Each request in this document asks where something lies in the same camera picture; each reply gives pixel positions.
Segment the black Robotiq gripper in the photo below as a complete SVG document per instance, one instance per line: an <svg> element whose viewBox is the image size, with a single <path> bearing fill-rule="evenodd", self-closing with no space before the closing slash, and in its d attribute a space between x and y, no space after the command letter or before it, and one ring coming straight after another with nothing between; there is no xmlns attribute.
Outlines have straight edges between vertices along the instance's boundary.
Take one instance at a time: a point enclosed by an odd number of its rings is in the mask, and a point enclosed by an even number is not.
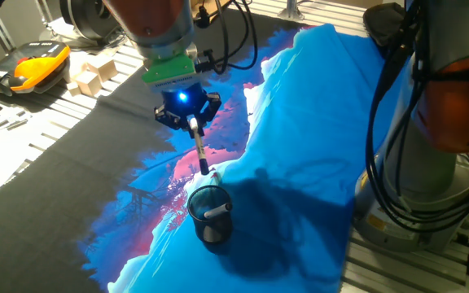
<svg viewBox="0 0 469 293"><path fill-rule="evenodd" d="M207 94L200 83L183 90L163 91L162 97L164 105L154 108L155 120L174 130L188 130L189 124L182 117L199 113L195 118L201 137L204 136L204 127L214 119L221 106L220 94Z"/></svg>

